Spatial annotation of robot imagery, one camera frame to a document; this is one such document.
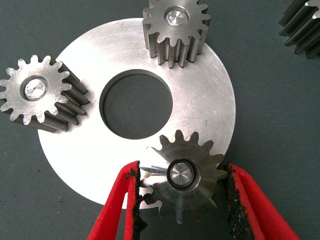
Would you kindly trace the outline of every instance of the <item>spur gear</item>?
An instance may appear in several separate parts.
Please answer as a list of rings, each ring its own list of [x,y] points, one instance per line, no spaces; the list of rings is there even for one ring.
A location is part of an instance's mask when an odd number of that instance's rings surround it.
[[[305,51],[308,59],[320,55],[320,0],[295,0],[279,23],[280,35],[289,37],[285,45],[295,45],[295,54]]]
[[[6,70],[10,79],[0,80],[5,88],[0,99],[6,100],[1,112],[10,114],[13,122],[48,132],[78,124],[76,115],[86,114],[80,106],[89,103],[87,90],[61,61],[46,56],[39,62],[33,55],[29,64],[20,59],[18,66]]]
[[[170,68],[176,61],[181,67],[187,59],[194,62],[209,30],[207,10],[208,5],[199,5],[199,0],[149,0],[142,23],[150,57],[158,56],[160,65],[168,60]]]
[[[154,204],[160,200],[159,215],[163,217],[168,211],[175,211],[179,224],[186,212],[191,212],[195,220],[200,221],[207,210],[215,210],[217,206],[212,196],[223,191],[217,181],[228,176],[226,171],[217,169],[224,155],[209,153],[213,141],[209,140],[202,146],[198,141],[197,132],[189,141],[185,141],[180,130],[175,133],[175,142],[161,135],[162,149],[152,148],[159,154],[159,159],[152,159],[152,166],[140,166],[145,171],[142,187],[153,190],[144,196],[145,202]]]

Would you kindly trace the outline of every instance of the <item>gray mat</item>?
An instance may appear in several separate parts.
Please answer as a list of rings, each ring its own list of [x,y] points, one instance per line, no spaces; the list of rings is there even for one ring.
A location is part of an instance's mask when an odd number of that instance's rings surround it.
[[[319,239],[320,60],[295,55],[293,47],[284,46],[278,22],[291,1],[201,2],[209,4],[212,16],[207,43],[225,64],[236,97],[236,126],[226,158],[254,177],[302,239]],[[0,79],[8,78],[7,67],[18,67],[18,59],[33,54],[57,57],[86,31],[141,17],[147,5],[147,0],[1,1]],[[165,90],[158,86],[145,89],[161,96]],[[128,87],[120,82],[112,94]],[[142,91],[131,97],[136,104],[161,101],[155,108],[159,118],[166,117],[170,100],[150,100]],[[121,126],[133,114],[147,111],[128,107],[108,122],[117,121],[118,134],[144,136],[153,129],[143,128],[139,121],[131,132]],[[3,113],[0,123],[0,239],[85,239],[102,206],[74,192],[55,174],[36,130],[11,123]],[[141,239],[231,240],[227,203],[220,198],[217,204],[217,212],[202,222],[188,219],[183,225],[175,224],[173,216],[159,218],[156,209],[143,210],[149,226]],[[124,214],[118,239],[123,230]]]

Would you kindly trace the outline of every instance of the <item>red clamp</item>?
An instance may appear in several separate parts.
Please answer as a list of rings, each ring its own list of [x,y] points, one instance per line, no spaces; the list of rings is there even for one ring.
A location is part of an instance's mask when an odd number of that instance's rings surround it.
[[[227,195],[229,221],[234,239],[299,240],[254,179],[243,169],[229,164]],[[126,193],[124,240],[138,240],[147,226],[140,218],[139,162],[126,165],[119,173],[88,240],[114,240]]]

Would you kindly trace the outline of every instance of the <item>metal disc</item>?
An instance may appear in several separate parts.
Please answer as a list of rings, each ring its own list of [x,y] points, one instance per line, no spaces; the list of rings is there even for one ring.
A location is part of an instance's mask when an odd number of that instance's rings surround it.
[[[80,195],[105,204],[120,169],[133,161],[152,161],[147,147],[161,149],[160,135],[174,140],[177,129],[186,139],[198,132],[199,144],[214,141],[211,154],[225,154],[235,126],[236,105],[228,73],[214,51],[204,45],[202,54],[184,68],[169,69],[150,58],[145,47],[142,18],[98,26],[72,42],[57,58],[88,89],[87,115],[67,132],[39,130],[46,158],[59,177]],[[125,139],[105,124],[101,109],[106,92],[117,80],[147,74],[166,85],[172,96],[172,113],[156,134]],[[140,208],[154,205],[142,204]]]

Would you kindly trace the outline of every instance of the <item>circular hole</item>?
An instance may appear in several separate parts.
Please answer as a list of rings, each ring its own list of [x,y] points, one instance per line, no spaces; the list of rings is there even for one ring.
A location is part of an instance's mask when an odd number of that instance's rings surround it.
[[[144,70],[115,76],[100,99],[106,126],[126,139],[144,139],[156,134],[170,118],[173,101],[160,77]]]
[[[173,161],[167,171],[167,179],[177,189],[187,188],[192,184],[194,178],[194,168],[186,159]]]
[[[180,27],[188,22],[188,16],[184,11],[180,9],[174,9],[165,15],[165,20],[173,27]]]
[[[48,83],[43,77],[33,76],[23,81],[21,95],[24,99],[34,102],[42,99],[48,91]]]

